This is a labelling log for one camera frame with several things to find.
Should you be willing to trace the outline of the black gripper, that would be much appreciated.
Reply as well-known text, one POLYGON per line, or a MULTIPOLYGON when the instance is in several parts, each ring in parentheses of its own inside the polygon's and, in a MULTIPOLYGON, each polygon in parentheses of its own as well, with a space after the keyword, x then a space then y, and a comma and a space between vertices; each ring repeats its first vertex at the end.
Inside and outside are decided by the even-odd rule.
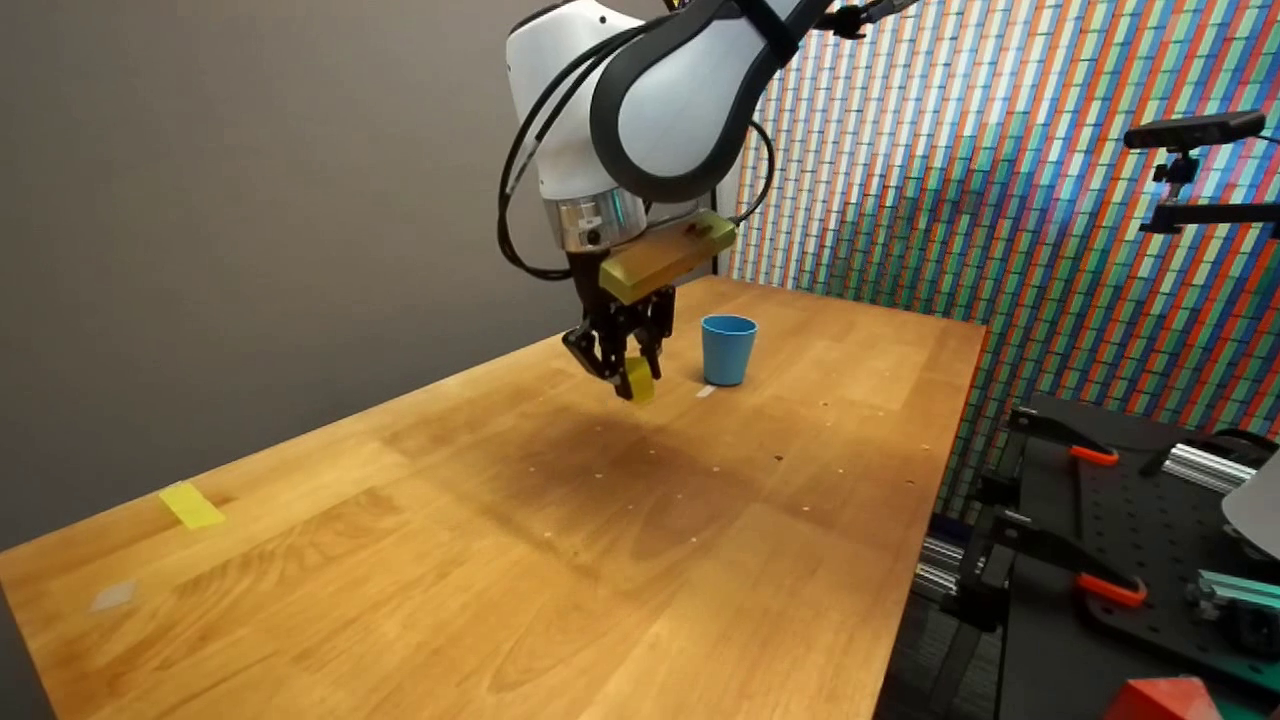
POLYGON ((568 329, 558 345, 589 376, 603 380, 620 402, 631 402, 625 362, 608 362, 603 354, 620 354, 635 342, 641 362, 651 380, 660 380, 660 347, 671 335, 676 287, 666 282, 641 278, 608 253, 577 253, 568 267, 583 305, 583 329, 568 329))

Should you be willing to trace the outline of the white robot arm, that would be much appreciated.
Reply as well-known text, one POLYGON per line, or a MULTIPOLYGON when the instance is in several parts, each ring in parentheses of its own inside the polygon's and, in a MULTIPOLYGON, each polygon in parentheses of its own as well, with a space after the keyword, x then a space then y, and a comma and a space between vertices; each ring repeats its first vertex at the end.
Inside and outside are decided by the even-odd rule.
POLYGON ((756 131, 765 89, 806 34, 858 19, 832 0, 676 0, 641 19, 551 0, 502 35, 516 131, 494 182, 494 249, 572 285, 568 358, 614 397, 665 376, 676 282, 737 231, 704 197, 756 131))

